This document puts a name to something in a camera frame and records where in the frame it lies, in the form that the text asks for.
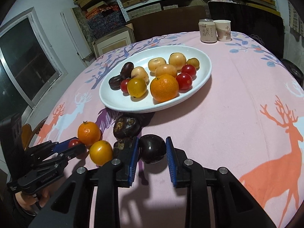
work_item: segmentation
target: white oval plate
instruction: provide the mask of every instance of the white oval plate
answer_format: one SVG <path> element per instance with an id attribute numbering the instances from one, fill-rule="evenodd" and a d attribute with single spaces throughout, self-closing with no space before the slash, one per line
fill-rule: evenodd
<path id="1" fill-rule="evenodd" d="M 148 61 L 156 57 L 163 57 L 168 63 L 169 56 L 174 52 L 183 53 L 187 60 L 193 57 L 197 58 L 200 63 L 200 68 L 196 72 L 196 78 L 194 78 L 190 90 L 180 91 L 176 98 L 163 103 L 158 103 L 153 99 L 150 93 L 150 83 L 155 77 L 151 76 L 150 70 L 148 69 Z M 121 68 L 127 62 L 133 62 L 134 67 L 142 66 L 149 75 L 150 81 L 148 83 L 147 92 L 141 98 L 135 99 L 128 94 L 124 94 L 120 89 L 112 90 L 108 84 L 110 78 L 120 74 Z M 198 49 L 183 45 L 159 46 L 141 51 L 128 57 L 124 61 L 121 61 L 104 77 L 100 85 L 99 96 L 106 107 L 115 111 L 131 113 L 160 111 L 177 105 L 194 95 L 209 79 L 211 69 L 210 58 Z"/>

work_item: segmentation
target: yellow fruit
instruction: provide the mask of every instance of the yellow fruit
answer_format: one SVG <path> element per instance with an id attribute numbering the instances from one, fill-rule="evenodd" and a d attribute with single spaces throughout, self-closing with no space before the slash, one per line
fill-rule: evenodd
<path id="1" fill-rule="evenodd" d="M 163 74 L 154 78 L 150 84 L 152 97 L 158 102 L 165 102 L 173 99 L 178 94 L 178 82 L 170 74 Z"/>
<path id="2" fill-rule="evenodd" d="M 181 70 L 181 68 L 186 65 L 187 59 L 182 53 L 172 53 L 169 57 L 169 64 L 176 67 L 177 71 Z"/>
<path id="3" fill-rule="evenodd" d="M 92 161 L 102 166 L 113 158 L 113 149 L 109 142 L 100 140 L 95 142 L 90 148 L 90 157 Z"/>
<path id="4" fill-rule="evenodd" d="M 187 64 L 194 66 L 196 69 L 200 67 L 200 62 L 196 58 L 191 58 L 187 61 Z"/>
<path id="5" fill-rule="evenodd" d="M 159 66 L 162 66 L 166 63 L 166 60 L 163 59 L 162 57 L 157 57 L 157 58 L 153 58 L 148 62 L 148 68 L 151 72 L 155 72 L 156 68 Z"/>
<path id="6" fill-rule="evenodd" d="M 159 77 L 163 74 L 170 74 L 175 78 L 177 76 L 176 67 L 174 67 L 173 65 L 170 65 L 170 64 L 166 64 L 166 65 L 159 66 L 155 70 L 155 77 Z"/>
<path id="7" fill-rule="evenodd" d="M 128 93 L 132 97 L 141 97 L 147 91 L 147 83 L 143 79 L 131 79 L 127 85 Z"/>
<path id="8" fill-rule="evenodd" d="M 149 81 L 149 76 L 143 67 L 136 67 L 131 72 L 131 78 L 143 79 L 145 82 Z"/>

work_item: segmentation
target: window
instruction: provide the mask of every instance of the window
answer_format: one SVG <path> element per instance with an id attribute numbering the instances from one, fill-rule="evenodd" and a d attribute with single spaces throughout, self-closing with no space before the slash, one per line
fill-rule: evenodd
<path id="1" fill-rule="evenodd" d="M 0 28 L 0 120 L 16 112 L 26 118 L 61 75 L 33 13 L 29 9 Z"/>

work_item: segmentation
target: tablecloth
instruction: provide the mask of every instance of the tablecloth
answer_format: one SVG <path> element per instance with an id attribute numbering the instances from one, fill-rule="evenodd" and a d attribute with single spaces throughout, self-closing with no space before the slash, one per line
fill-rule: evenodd
<path id="1" fill-rule="evenodd" d="M 210 79 L 188 100 L 144 114 L 151 121 L 142 134 L 171 136 L 176 148 L 203 167 L 227 167 L 276 226 L 284 227 L 304 199 L 304 92 L 262 45 L 245 34 L 231 34 L 231 42 L 215 44 L 202 43 L 199 32 L 170 34 L 104 54 L 66 90 L 36 143 L 72 138 L 83 121 L 93 121 L 103 140 L 113 145 L 113 121 L 120 113 L 100 101 L 103 77 L 119 61 L 148 48 L 197 48 L 212 61 Z M 90 157 L 75 158 L 65 169 L 66 177 L 79 166 L 96 168 Z M 133 186 L 119 189 L 121 227 L 184 227 L 185 195 L 185 190 L 173 188 L 165 160 L 140 164 Z"/>

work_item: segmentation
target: white wall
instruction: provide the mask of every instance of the white wall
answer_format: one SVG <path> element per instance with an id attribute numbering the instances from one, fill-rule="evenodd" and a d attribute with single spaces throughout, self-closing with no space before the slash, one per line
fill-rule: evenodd
<path id="1" fill-rule="evenodd" d="M 17 0 L 8 12 L 2 25 L 32 7 L 34 7 L 39 22 L 61 64 L 67 71 L 67 75 L 61 77 L 48 90 L 33 110 L 28 123 L 35 128 L 43 118 L 50 114 L 62 94 L 85 69 L 85 66 L 77 56 L 77 51 L 69 38 L 60 15 L 60 12 L 64 9 L 75 7 L 73 0 Z M 7 172 L 2 150 L 0 150 L 0 169 Z"/>
<path id="2" fill-rule="evenodd" d="M 294 33 L 289 26 L 288 0 L 275 0 L 275 3 L 285 26 L 284 58 L 296 64 L 304 72 L 304 39 Z"/>

